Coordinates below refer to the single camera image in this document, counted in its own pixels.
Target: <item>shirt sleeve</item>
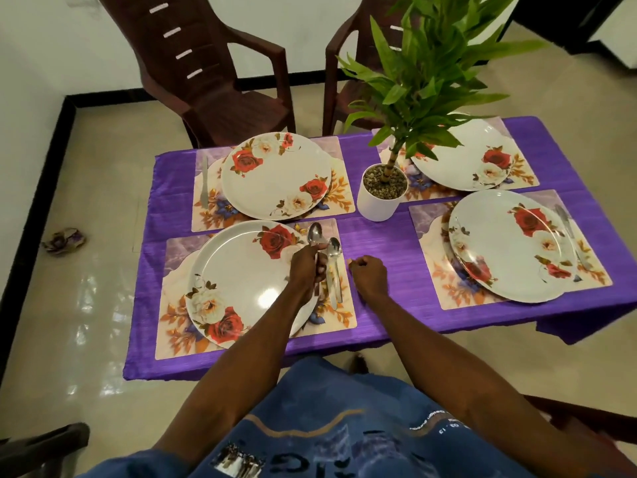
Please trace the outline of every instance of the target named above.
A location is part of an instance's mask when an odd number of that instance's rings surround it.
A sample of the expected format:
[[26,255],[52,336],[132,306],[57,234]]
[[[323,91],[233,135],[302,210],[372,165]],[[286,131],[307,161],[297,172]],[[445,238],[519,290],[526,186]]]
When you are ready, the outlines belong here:
[[108,459],[81,478],[186,478],[188,465],[177,456],[158,449],[139,451],[131,456]]

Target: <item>plate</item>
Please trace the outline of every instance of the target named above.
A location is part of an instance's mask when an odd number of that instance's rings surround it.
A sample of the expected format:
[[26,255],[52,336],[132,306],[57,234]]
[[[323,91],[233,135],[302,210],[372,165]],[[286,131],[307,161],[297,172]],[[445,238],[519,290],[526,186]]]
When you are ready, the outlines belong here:
[[[228,349],[259,321],[285,288],[300,233],[272,221],[226,228],[199,251],[188,279],[186,308],[208,340]],[[308,320],[313,296],[297,314],[290,336]]]
[[540,303],[561,296],[577,260],[559,216],[522,194],[480,191],[449,218],[449,241],[465,270],[499,296]]
[[511,137],[483,119],[452,127],[449,132],[464,146],[429,146],[438,160],[417,154],[411,158],[422,174],[458,191],[481,191],[504,182],[519,152]]
[[239,144],[221,169],[228,201],[259,220],[286,220],[314,208],[329,188],[330,156],[307,137],[270,132]]

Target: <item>person's left hand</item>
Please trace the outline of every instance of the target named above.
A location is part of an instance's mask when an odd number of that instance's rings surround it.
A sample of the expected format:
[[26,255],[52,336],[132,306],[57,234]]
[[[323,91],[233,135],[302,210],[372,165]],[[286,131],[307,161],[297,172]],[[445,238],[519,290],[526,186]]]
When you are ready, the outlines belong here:
[[307,245],[297,251],[292,257],[290,285],[303,296],[301,305],[305,305],[310,301],[315,285],[325,279],[327,256],[323,253],[318,253],[318,251],[326,248],[327,245],[324,243]]

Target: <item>artificial plant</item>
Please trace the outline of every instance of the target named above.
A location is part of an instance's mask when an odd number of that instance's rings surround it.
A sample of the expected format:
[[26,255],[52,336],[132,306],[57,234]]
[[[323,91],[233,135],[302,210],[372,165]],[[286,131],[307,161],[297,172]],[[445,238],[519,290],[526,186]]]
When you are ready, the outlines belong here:
[[476,78],[473,66],[491,60],[535,50],[541,40],[498,42],[501,25],[482,43],[470,44],[513,0],[400,0],[391,11],[405,10],[401,26],[402,47],[390,47],[374,18],[371,32],[383,72],[376,72],[340,57],[344,72],[367,84],[364,99],[350,107],[360,109],[349,115],[345,129],[356,119],[372,117],[385,125],[370,141],[376,146],[394,136],[391,157],[382,182],[388,182],[398,153],[406,146],[406,158],[417,152],[436,159],[427,144],[462,145],[450,132],[472,116],[454,113],[463,106],[499,101],[506,94],[483,94],[487,86]]

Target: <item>beige floor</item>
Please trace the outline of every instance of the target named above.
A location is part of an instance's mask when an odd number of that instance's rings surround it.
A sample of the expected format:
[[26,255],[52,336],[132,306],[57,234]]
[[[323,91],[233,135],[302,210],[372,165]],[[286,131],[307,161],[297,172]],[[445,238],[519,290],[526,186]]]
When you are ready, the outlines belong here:
[[[515,24],[507,33],[524,36]],[[491,62],[482,79],[512,95],[483,113],[539,116],[637,253],[637,219],[630,217],[637,78],[596,55],[571,57],[550,47]],[[322,85],[292,94],[298,132],[319,135]],[[0,437],[85,421],[92,434],[78,457],[76,471],[83,472],[151,446],[192,389],[191,382],[122,379],[154,156],[187,147],[179,118],[160,103],[78,111],[47,231],[78,226],[89,242],[63,259],[37,259],[0,389]],[[522,393],[637,416],[635,315],[571,347],[532,324],[452,338]],[[407,379],[391,345],[363,353],[371,371]]]

